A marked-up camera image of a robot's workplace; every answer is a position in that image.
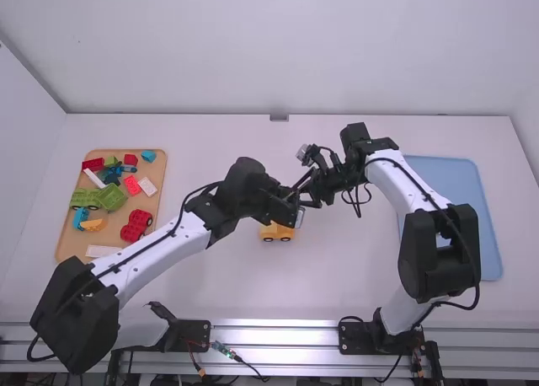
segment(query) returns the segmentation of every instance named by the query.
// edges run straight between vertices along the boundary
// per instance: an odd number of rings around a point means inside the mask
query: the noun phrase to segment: cork board
[[[153,150],[157,158],[153,163],[144,161],[141,157],[143,150]],[[135,173],[122,173],[119,177],[120,189],[127,195],[127,201],[116,212],[107,212],[101,208],[97,211],[89,211],[88,220],[106,218],[107,226],[98,232],[80,231],[73,227],[73,218],[75,217],[75,211],[69,208],[69,202],[66,204],[66,220],[61,230],[60,239],[56,246],[55,258],[57,262],[62,262],[67,258],[76,255],[82,262],[87,263],[93,258],[86,256],[86,249],[91,245],[106,245],[109,247],[121,247],[124,248],[129,243],[120,238],[120,230],[129,221],[129,214],[135,209],[142,209],[143,211],[150,212],[153,215],[153,223],[147,229],[146,233],[150,233],[154,230],[157,221],[157,209],[159,207],[159,198],[161,196],[161,189],[163,188],[163,180],[165,175],[165,168],[167,165],[167,154],[163,150],[156,149],[99,149],[93,150],[86,155],[84,160],[90,160],[92,158],[104,158],[109,156],[115,156],[119,161],[123,161],[124,154],[135,154],[138,157],[137,171]],[[143,191],[135,196],[129,195],[123,179],[129,175],[135,175],[136,180],[141,180],[147,177],[156,187],[157,194],[152,197],[148,197]],[[96,185],[88,178],[88,176],[81,171],[78,176],[77,185],[75,188],[95,189]]]

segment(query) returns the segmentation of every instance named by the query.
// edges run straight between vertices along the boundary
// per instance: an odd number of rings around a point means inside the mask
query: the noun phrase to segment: red toy car
[[[127,243],[135,243],[136,241],[144,237],[145,231],[146,226],[136,226],[129,223],[126,224],[123,228],[121,228],[120,237]]]
[[[135,209],[129,214],[129,222],[120,230],[120,237],[128,243],[135,243],[144,237],[144,232],[152,226],[153,216],[150,212]]]
[[[139,226],[152,226],[153,216],[150,212],[143,211],[142,209],[135,209],[129,214],[129,223]]]

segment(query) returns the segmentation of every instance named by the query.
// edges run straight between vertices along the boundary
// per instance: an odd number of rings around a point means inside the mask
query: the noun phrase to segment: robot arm
[[[112,348],[155,342],[166,330],[166,322],[159,322],[149,336],[141,336],[140,323],[128,324],[119,317],[148,282],[232,233],[241,218],[297,227],[302,206],[332,205],[335,193],[367,181],[406,216],[398,259],[403,288],[377,310],[373,320],[377,330],[372,336],[380,351],[386,338],[410,330],[432,301],[476,286],[480,271],[475,211],[468,205],[452,206],[436,194],[404,162],[391,139],[370,139],[363,123],[343,129],[341,141],[346,161],[342,164],[332,152],[332,168],[320,147],[303,148],[302,162],[316,163],[319,168],[312,167],[292,187],[267,175],[259,162],[239,158],[227,177],[213,185],[215,195],[209,187],[189,201],[186,198],[180,214],[154,233],[87,265],[77,257],[63,261],[30,320],[37,336],[30,345],[29,360],[36,361],[31,349],[39,337],[76,374],[87,371]],[[301,194],[312,199],[303,201]],[[438,249],[438,233],[450,238],[451,245]]]

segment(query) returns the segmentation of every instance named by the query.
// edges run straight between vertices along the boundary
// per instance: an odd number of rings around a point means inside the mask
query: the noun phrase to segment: yellow toy car
[[[294,238],[295,229],[281,226],[275,222],[271,222],[269,226],[262,225],[260,228],[260,238],[263,241],[290,241]]]

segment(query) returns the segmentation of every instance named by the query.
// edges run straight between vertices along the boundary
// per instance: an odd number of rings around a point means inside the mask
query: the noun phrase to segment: white table
[[[258,159],[269,174],[291,185],[305,172],[294,158],[301,144],[315,142],[342,154],[339,132],[357,121],[366,123],[372,137],[391,137],[404,153],[470,158],[476,163],[504,263],[504,277],[482,284],[481,303],[475,311],[439,308],[425,327],[436,332],[433,338],[441,340],[441,363],[446,371],[459,373],[456,376],[463,376],[465,367],[468,376],[490,373],[497,378],[539,378],[539,353],[521,350],[539,348],[539,258],[535,252],[539,190],[507,117],[292,115],[290,122],[283,123],[270,122],[267,115],[72,115],[0,289],[0,322],[11,323],[0,329],[5,335],[11,334],[8,340],[26,342],[31,334],[20,324],[28,321],[54,269],[53,254],[66,205],[80,160],[88,151],[100,147],[164,149],[168,167],[157,219],[157,224],[163,224],[177,212],[187,192],[222,179],[238,156]],[[159,300],[178,316],[211,319],[225,326],[214,330],[214,335],[224,331],[217,338],[240,348],[290,346],[291,340],[292,345],[302,346],[299,351],[303,352],[312,346],[332,346],[330,351],[320,350],[325,351],[322,355],[298,355],[293,348],[284,348],[279,354],[275,348],[245,352],[246,358],[252,357],[275,373],[292,374],[295,369],[296,373],[316,373],[330,370],[327,365],[331,364],[335,374],[382,375],[391,366],[391,357],[363,357],[361,361],[358,357],[342,357],[334,347],[334,331],[329,328],[346,314],[369,319],[398,285],[397,219],[379,191],[375,190],[373,196],[372,202],[362,208],[361,220],[340,200],[322,210],[309,210],[303,228],[290,244],[260,242],[258,224],[242,221],[234,234],[172,267],[139,292],[130,305]],[[191,291],[184,292],[187,283],[196,286],[190,285]],[[461,303],[471,300],[472,291],[458,299]],[[248,327],[227,327],[230,324]],[[250,330],[251,325],[261,327]],[[294,335],[290,330],[271,333],[268,326],[276,325],[301,326],[304,330],[293,330]],[[501,346],[515,350],[512,355],[507,350],[495,351]],[[23,359],[20,353],[25,346],[18,347],[20,351],[11,349],[12,361]],[[455,351],[457,347],[467,353]],[[488,351],[473,353],[474,360],[470,361],[467,355],[474,348]],[[162,372],[167,368],[177,371],[163,363],[178,359],[187,362],[181,354],[176,355],[139,354],[136,366],[142,371],[144,365],[162,364]],[[229,362],[222,362],[220,357],[206,354],[202,359],[215,359],[216,372],[225,373],[222,369],[226,369],[239,373],[239,368],[227,366]],[[0,353],[0,370],[3,365],[17,365],[4,361],[8,359]],[[501,367],[519,367],[520,371],[513,373]],[[406,376],[405,367],[399,370]]]

